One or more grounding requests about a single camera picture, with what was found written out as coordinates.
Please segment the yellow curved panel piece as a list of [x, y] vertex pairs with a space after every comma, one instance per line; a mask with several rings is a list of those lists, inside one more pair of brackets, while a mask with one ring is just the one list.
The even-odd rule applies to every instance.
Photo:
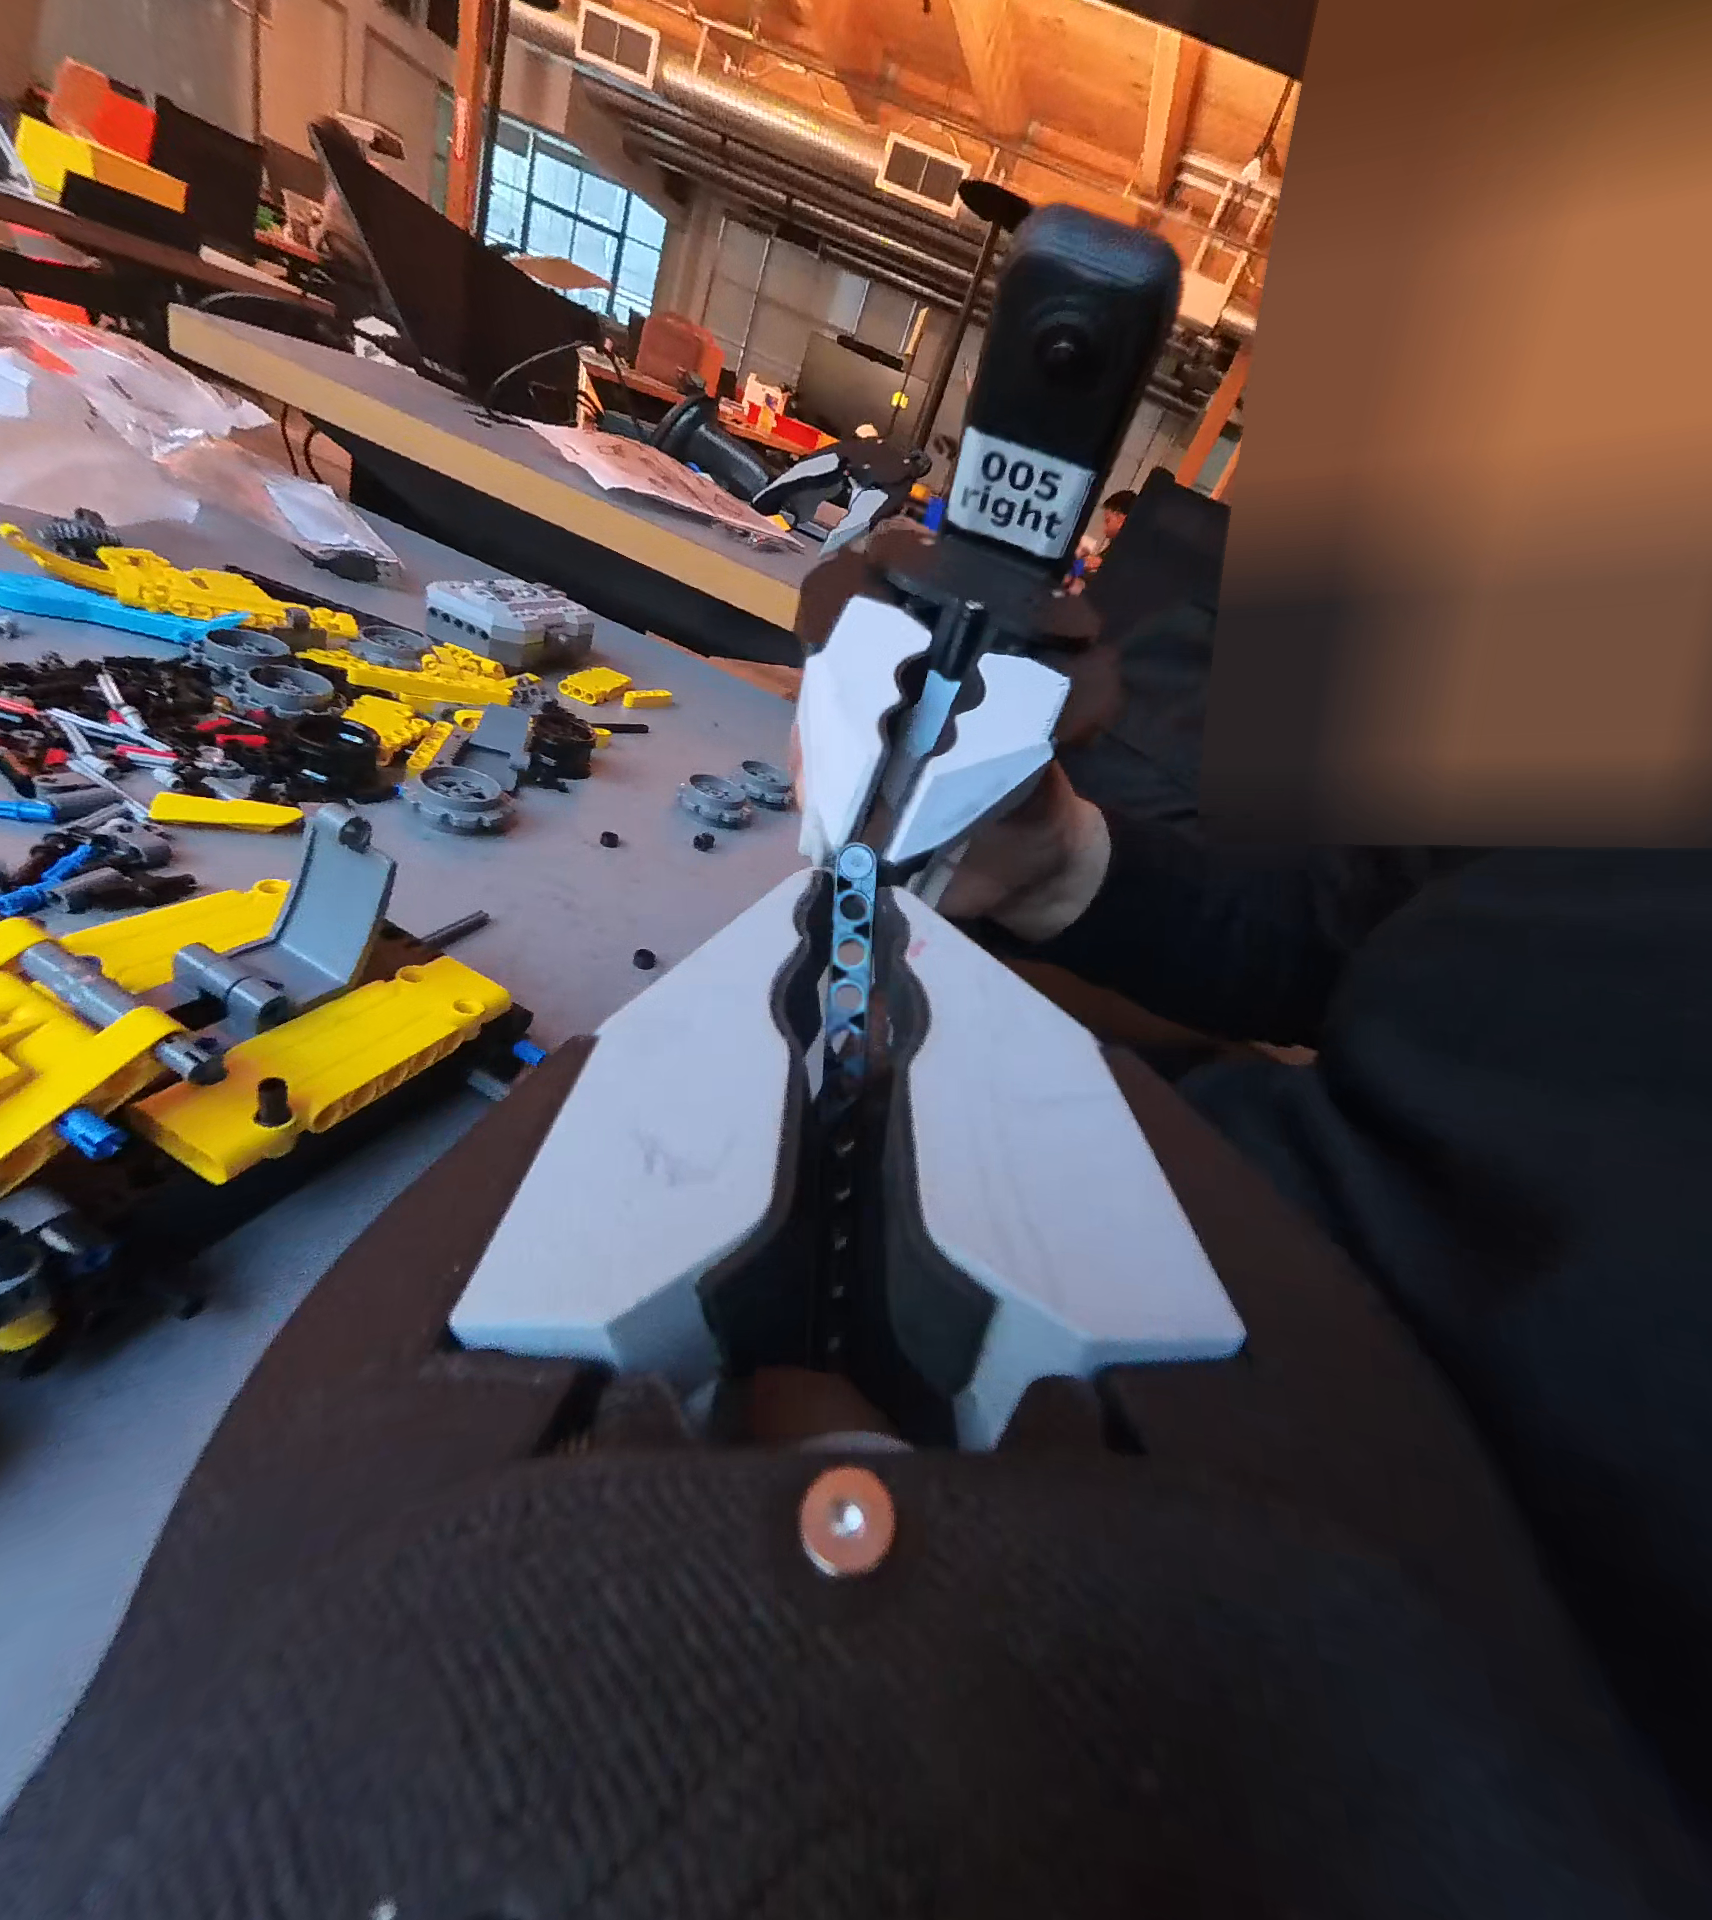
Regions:
[[148, 802], [147, 818], [163, 828], [250, 836], [288, 834], [307, 823], [307, 812], [298, 804], [197, 794], [186, 787], [160, 789]]

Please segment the blue brick separator tool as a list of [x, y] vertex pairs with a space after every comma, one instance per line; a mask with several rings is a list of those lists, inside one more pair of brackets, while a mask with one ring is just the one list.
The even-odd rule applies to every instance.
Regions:
[[102, 626], [178, 647], [192, 647], [208, 638], [238, 631], [249, 621], [249, 614], [242, 610], [208, 617], [172, 614], [125, 603], [92, 587], [7, 569], [0, 569], [0, 612]]

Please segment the long work table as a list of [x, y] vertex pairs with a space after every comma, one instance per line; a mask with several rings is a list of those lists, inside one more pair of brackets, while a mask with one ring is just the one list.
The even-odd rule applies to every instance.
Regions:
[[172, 352], [288, 406], [349, 451], [353, 499], [486, 569], [707, 657], [797, 664], [809, 554], [606, 491], [534, 427], [414, 371], [175, 303]]

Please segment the person's right hand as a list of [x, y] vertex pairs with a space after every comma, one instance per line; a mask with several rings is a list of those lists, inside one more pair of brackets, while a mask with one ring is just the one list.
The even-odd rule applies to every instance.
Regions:
[[952, 922], [1046, 944], [1084, 916], [1110, 863], [1109, 818], [1051, 759], [1021, 798], [974, 822], [933, 901]]

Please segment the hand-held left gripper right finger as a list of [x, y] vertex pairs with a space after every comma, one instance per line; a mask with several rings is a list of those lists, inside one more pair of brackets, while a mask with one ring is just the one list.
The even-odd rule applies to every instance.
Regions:
[[988, 1452], [1041, 1379], [1219, 1362], [1247, 1324], [1093, 1032], [888, 892], [895, 1340]]

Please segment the loose clear plastic bags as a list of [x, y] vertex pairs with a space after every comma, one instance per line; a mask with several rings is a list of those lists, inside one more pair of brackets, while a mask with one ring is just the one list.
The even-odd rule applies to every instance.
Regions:
[[0, 302], [0, 506], [88, 509], [116, 530], [221, 509], [344, 580], [397, 580], [364, 516], [242, 444], [266, 425], [153, 348]]

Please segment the grey desk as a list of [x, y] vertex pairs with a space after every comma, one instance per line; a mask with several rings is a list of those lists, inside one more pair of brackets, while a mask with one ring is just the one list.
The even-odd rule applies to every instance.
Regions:
[[[780, 755], [789, 707], [696, 657], [602, 623], [605, 657], [675, 704], [605, 748], [569, 794], [539, 789], [500, 836], [375, 808], [392, 911], [428, 934], [472, 909], [460, 955], [533, 1012], [539, 1043], [595, 1027], [797, 866], [784, 822], [696, 852], [677, 787]], [[624, 846], [600, 846], [614, 830]], [[383, 1208], [460, 1146], [491, 1103], [460, 1085], [216, 1244], [191, 1267], [203, 1309], [138, 1309], [51, 1369], [0, 1366], [0, 1812], [49, 1752], [114, 1637], [172, 1502], [269, 1343]]]

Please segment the long black holed beam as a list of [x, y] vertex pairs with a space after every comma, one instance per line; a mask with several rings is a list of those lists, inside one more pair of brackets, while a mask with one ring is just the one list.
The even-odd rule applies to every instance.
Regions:
[[813, 1368], [863, 1366], [887, 1258], [892, 1098], [888, 887], [881, 854], [851, 839], [828, 870], [814, 1099], [814, 1245], [806, 1352]]

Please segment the grey battery block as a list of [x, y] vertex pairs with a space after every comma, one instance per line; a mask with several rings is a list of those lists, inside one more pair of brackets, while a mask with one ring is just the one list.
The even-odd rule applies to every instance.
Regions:
[[508, 673], [562, 676], [591, 664], [596, 615], [580, 600], [514, 578], [430, 581], [424, 631]]

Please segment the black monitor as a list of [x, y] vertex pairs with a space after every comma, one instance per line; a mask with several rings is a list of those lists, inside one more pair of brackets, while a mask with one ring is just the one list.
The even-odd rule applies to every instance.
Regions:
[[309, 141], [326, 176], [318, 256], [341, 316], [383, 319], [412, 371], [493, 412], [575, 424], [599, 316], [391, 178], [341, 120], [312, 121]]

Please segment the yellow and grey brick assembly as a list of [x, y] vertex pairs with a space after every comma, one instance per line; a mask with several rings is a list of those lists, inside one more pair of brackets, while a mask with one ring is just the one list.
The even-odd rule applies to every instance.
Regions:
[[510, 676], [499, 661], [452, 643], [428, 647], [416, 664], [383, 664], [343, 646], [295, 656], [341, 683], [343, 711], [379, 740], [381, 765], [404, 781], [451, 757], [474, 736], [489, 707], [529, 707], [537, 676]]

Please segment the pile of small brick parts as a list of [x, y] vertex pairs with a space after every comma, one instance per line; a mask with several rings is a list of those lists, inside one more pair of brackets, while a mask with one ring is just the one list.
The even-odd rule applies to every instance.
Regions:
[[[154, 642], [158, 656], [0, 657], [0, 917], [170, 903], [195, 889], [195, 875], [158, 875], [175, 860], [178, 831], [280, 841], [328, 808], [376, 806], [292, 799], [282, 774], [297, 718], [241, 710], [234, 679], [212, 676], [191, 646]], [[514, 789], [517, 804], [527, 789], [569, 795], [582, 780], [525, 781], [529, 723], [542, 704], [596, 730], [593, 770], [611, 741], [651, 731], [647, 711], [675, 704], [669, 687], [600, 664], [534, 677], [540, 692], [529, 705], [486, 707], [457, 754], [437, 762], [484, 767]], [[403, 784], [387, 804], [403, 802]], [[278, 834], [154, 826], [147, 809], [163, 789], [297, 804], [305, 823]]]

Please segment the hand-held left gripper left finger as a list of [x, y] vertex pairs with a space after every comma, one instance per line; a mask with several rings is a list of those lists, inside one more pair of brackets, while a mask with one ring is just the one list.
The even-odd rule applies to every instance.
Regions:
[[806, 1073], [777, 990], [814, 882], [783, 878], [602, 1021], [451, 1308], [460, 1345], [725, 1364], [701, 1284], [779, 1200]]

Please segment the yellow toy brick vehicle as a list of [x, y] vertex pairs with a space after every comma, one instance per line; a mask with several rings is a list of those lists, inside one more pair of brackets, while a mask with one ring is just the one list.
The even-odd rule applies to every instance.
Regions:
[[412, 1108], [513, 1080], [530, 1015], [391, 919], [368, 818], [295, 878], [53, 934], [0, 919], [0, 1353], [96, 1324]]

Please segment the person's right forearm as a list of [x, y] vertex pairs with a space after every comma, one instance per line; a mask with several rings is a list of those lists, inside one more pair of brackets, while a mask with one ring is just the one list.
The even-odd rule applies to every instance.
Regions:
[[1039, 955], [1229, 1043], [1316, 1047], [1354, 954], [1445, 872], [1432, 847], [1212, 846], [1105, 812], [1109, 867]]

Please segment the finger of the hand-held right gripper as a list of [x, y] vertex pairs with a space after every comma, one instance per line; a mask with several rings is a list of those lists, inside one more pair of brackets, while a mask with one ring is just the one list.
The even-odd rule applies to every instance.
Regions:
[[834, 866], [860, 837], [892, 755], [903, 676], [926, 659], [933, 638], [913, 612], [852, 596], [804, 666], [799, 852], [813, 866]]
[[1055, 755], [1070, 676], [1013, 651], [987, 651], [974, 669], [982, 698], [954, 718], [950, 744], [920, 763], [895, 808], [891, 867], [911, 870], [960, 846]]

